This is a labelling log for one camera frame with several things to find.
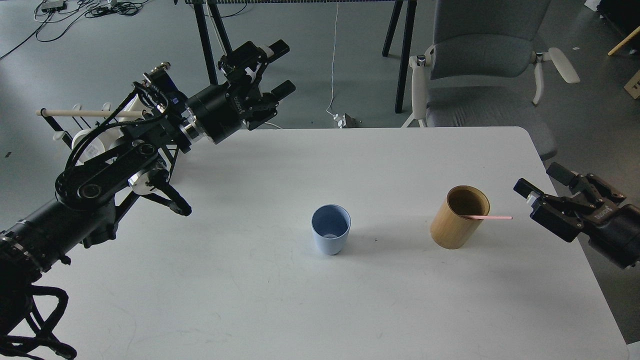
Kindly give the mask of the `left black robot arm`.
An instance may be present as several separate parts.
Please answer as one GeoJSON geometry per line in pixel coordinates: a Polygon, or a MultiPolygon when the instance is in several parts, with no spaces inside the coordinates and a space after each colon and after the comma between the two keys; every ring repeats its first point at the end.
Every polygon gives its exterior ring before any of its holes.
{"type": "Polygon", "coordinates": [[[1,353],[30,358],[38,347],[73,360],[77,351],[54,335],[69,301],[57,287],[36,285],[68,252],[116,237],[119,222],[138,198],[188,216],[189,203],[170,184],[162,151],[187,153],[207,138],[215,144],[242,127],[254,130],[278,113],[296,87],[286,80],[270,92],[259,82],[267,66],[290,51],[282,39],[267,47],[251,41],[223,55],[226,78],[187,97],[168,75],[169,63],[144,74],[103,122],[71,146],[48,203],[1,232],[1,353]]]}

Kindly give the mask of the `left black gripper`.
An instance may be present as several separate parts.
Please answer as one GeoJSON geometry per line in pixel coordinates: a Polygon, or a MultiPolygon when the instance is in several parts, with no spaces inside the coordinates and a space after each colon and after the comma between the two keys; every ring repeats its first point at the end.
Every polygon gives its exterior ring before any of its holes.
{"type": "Polygon", "coordinates": [[[247,41],[223,55],[217,67],[226,78],[222,85],[210,85],[186,100],[192,125],[214,144],[238,130],[257,129],[278,114],[280,102],[297,87],[285,80],[270,92],[260,90],[267,66],[290,52],[279,39],[263,47],[247,41]]]}

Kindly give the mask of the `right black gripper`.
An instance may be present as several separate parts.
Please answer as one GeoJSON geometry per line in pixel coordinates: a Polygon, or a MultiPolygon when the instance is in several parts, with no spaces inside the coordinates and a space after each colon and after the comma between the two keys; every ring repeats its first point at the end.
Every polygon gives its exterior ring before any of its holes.
{"type": "Polygon", "coordinates": [[[573,242],[580,234],[587,235],[588,244],[620,269],[639,264],[640,214],[637,206],[628,203],[621,208],[614,208],[606,204],[603,210],[595,212],[599,218],[594,221],[562,214],[590,214],[594,211],[594,205],[601,206],[606,202],[619,205],[627,198],[593,173],[577,173],[557,162],[551,162],[546,173],[567,187],[574,196],[581,195],[585,200],[547,194],[525,178],[519,178],[513,190],[531,205],[530,218],[535,223],[567,243],[573,242]]]}

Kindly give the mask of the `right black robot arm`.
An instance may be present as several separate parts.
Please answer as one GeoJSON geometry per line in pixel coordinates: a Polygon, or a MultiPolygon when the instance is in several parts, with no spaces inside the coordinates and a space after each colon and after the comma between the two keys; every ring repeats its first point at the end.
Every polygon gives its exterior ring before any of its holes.
{"type": "Polygon", "coordinates": [[[573,195],[544,193],[519,178],[513,189],[530,204],[530,218],[567,243],[585,234],[588,244],[620,269],[635,267],[640,257],[639,207],[621,206],[626,196],[593,173],[571,171],[557,162],[546,173],[573,195]]]}

